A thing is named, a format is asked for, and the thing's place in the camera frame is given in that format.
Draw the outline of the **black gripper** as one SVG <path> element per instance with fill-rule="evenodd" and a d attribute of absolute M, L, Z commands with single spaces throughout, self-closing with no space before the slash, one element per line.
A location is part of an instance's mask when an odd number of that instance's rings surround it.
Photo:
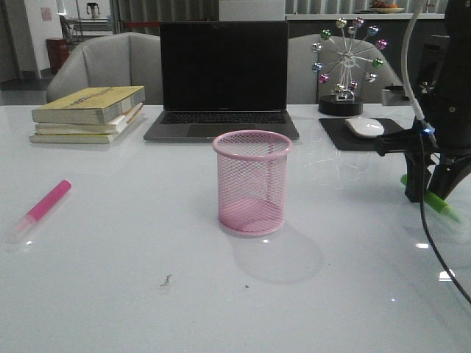
<path fill-rule="evenodd" d="M 446 199 L 470 175 L 470 103 L 444 99 L 434 87 L 422 87 L 417 101 L 424 119 L 415 118 L 411 128 L 376 138 L 375 151 L 381 156 L 404 153 L 405 195 L 410 202 L 422 201 L 427 186 Z M 429 153 L 440 153 L 432 177 Z"/>

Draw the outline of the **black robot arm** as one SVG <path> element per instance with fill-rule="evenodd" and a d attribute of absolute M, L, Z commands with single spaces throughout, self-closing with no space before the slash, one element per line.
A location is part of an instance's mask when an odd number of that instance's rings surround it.
<path fill-rule="evenodd" d="M 449 37 L 435 85 L 415 93 L 408 75 L 408 45 L 424 2 L 414 7 L 403 36 L 401 70 L 406 97 L 414 111 L 410 129 L 375 140 L 383 156 L 406 159 L 406 197 L 420 202 L 430 191 L 446 199 L 470 175 L 470 2 L 449 1 L 445 29 Z"/>

